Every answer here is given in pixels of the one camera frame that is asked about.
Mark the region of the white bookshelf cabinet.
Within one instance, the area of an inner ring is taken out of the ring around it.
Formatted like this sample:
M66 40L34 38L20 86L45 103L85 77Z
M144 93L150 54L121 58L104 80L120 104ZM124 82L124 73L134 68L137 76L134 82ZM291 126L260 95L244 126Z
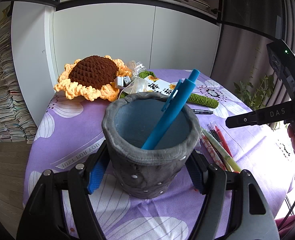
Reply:
M11 46L28 110L40 124L66 63L90 55L152 69L210 75L220 37L214 16L171 0L8 0Z

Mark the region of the grey felt pen holder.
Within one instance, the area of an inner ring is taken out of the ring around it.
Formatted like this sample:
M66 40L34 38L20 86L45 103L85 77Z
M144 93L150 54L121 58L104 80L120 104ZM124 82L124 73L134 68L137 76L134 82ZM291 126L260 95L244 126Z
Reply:
M131 196L151 199L165 193L196 147L201 128L185 105L153 150L142 146L162 116L167 96L130 94L108 105L102 130L115 176Z

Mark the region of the black marker pen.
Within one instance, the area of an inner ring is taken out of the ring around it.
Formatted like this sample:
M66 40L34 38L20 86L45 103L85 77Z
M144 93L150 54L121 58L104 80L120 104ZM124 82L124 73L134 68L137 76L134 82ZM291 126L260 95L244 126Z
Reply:
M200 115L212 115L214 112L210 110L204 110L204 109L192 109L192 111L195 114L200 114Z

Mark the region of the pink checked pen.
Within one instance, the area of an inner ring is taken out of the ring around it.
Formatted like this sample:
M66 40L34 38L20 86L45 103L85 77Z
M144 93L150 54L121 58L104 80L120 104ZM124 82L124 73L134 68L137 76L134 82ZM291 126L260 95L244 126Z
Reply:
M207 149L207 151L209 152L213 162L217 166L219 166L222 170L226 171L227 169L226 169L225 165L222 163L222 160L220 159L220 157L218 156L218 154L216 153L216 151L212 147L211 143L209 142L209 140L207 139L207 137L204 134L201 134L201 141L202 141L203 145L205 146L205 148Z

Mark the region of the pink curtain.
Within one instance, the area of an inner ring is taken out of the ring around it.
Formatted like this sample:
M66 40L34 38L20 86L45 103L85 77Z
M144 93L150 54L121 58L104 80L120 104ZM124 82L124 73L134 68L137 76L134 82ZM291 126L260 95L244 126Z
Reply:
M235 84L240 82L253 86L248 87L254 92L259 87L259 81L266 75L273 74L268 62L266 44L272 40L252 31L231 25L221 25L215 63L211 78L232 93Z

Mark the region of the sunflower gift card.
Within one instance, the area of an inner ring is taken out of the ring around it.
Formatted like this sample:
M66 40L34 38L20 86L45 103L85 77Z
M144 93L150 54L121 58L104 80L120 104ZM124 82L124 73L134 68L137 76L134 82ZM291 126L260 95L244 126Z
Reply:
M166 96L170 96L176 85L166 82L162 79L149 75L144 78L148 82L147 91L160 93Z

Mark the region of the blue pen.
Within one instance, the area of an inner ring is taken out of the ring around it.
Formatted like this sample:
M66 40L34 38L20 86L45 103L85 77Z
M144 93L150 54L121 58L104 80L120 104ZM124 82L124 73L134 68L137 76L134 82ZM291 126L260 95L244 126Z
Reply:
M194 90L195 81L199 77L199 74L199 70L193 69L187 79L177 82L173 92L162 108L162 117L143 144L143 150L153 150L158 145Z

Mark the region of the transparent ribbon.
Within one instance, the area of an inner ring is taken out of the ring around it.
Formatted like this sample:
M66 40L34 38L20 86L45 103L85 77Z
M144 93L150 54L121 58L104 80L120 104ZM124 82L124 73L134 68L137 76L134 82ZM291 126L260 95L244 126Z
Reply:
M124 86L120 91L119 98L124 98L129 94L146 92L148 81L139 76L146 70L145 66L141 62L132 60L126 63L126 67L131 71L131 76L123 78Z

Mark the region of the green potted plant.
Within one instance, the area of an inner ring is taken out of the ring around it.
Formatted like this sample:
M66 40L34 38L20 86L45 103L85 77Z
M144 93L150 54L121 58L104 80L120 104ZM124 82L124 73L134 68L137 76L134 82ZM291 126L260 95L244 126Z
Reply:
M251 79L247 82L240 80L234 83L234 93L251 110L259 110L272 103L275 96L277 84L279 82L276 74L260 77L257 84L253 84Z

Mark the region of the crochet sunflower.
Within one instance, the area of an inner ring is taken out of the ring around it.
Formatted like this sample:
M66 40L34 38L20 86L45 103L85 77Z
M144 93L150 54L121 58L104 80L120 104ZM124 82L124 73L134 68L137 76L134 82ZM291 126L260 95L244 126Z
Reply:
M156 77L147 70L139 74L143 79L149 75ZM54 90L63 91L69 100L82 96L88 101L101 98L113 102L124 86L123 78L130 76L131 71L121 59L92 55L65 64Z

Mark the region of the stack of papers on floor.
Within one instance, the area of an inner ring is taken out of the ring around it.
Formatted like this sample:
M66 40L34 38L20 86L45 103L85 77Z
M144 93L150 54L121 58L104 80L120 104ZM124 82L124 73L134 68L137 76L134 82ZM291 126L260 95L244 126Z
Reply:
M0 21L0 142L32 144L37 127L20 90L12 56L11 17Z

